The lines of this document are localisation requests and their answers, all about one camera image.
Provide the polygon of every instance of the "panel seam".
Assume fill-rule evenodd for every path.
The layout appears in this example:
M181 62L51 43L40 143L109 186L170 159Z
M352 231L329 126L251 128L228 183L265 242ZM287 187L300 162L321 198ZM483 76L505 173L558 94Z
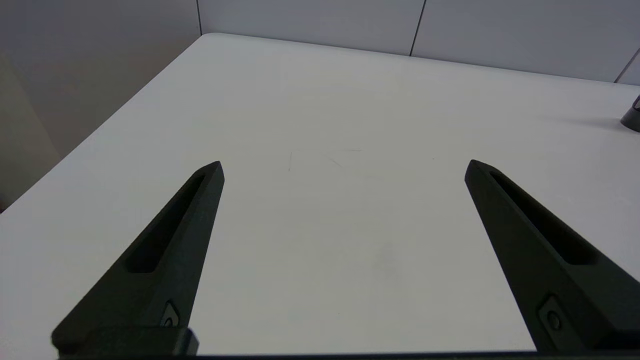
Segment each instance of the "panel seam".
M640 53L640 47L638 48L638 50L636 50L636 53L633 56L631 56L631 60L629 60L629 62L627 63L627 66L625 66L625 68L622 69L622 72L620 72L620 75L618 75L618 77L613 81L614 83L617 83L620 81L622 76L625 74L625 72L627 72L627 69L629 69L629 67L634 62L634 60L636 59L639 53Z
M196 0L196 9L198 10L198 27L200 28L200 36L202 36L202 20L200 20L200 0Z
M420 23L422 22L422 14L424 14L424 6L427 5L427 0L422 2L422 10L420 11L420 18L418 19L418 26L415 27L415 34L413 35L413 42L411 43L411 50L409 56L413 55L413 47L415 46L415 39L418 37L418 30L420 29Z

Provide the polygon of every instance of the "table surface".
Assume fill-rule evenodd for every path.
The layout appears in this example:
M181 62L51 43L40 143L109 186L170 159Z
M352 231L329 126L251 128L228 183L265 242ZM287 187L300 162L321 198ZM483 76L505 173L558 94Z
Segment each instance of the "table surface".
M198 39L0 215L0 356L49 335L206 163L200 354L533 349L464 183L501 169L640 278L638 86Z

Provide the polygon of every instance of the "gray wall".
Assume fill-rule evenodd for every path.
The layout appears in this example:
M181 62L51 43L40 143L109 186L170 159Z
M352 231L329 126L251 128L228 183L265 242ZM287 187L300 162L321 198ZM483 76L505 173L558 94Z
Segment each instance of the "gray wall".
M633 61L629 63L629 67L620 77L620 83L630 85L640 85L640 49L636 52Z
M409 55L423 0L200 0L203 33Z
M15 70L0 54L0 209L60 161Z
M638 0L199 0L202 31L638 82ZM422 17L418 14L423 9Z
M199 36L196 0L0 1L0 208Z
M638 47L638 0L427 0L413 55L613 82Z
M195 0L0 5L0 50L63 157L199 36Z

